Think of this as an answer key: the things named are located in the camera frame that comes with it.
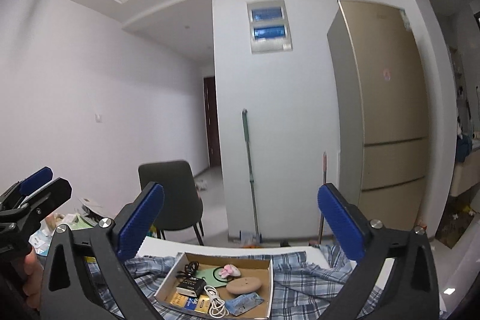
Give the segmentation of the person's left hand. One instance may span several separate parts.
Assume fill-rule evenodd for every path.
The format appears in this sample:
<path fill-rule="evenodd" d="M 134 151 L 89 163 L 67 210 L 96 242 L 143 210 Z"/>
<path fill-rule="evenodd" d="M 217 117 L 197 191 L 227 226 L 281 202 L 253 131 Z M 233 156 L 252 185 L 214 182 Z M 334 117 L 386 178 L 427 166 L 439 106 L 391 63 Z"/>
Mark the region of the person's left hand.
<path fill-rule="evenodd" d="M 26 274 L 26 281 L 23 290 L 26 295 L 26 303 L 30 308 L 39 310 L 41 304 L 43 266 L 39 262 L 34 249 L 24 258 L 24 273 Z"/>

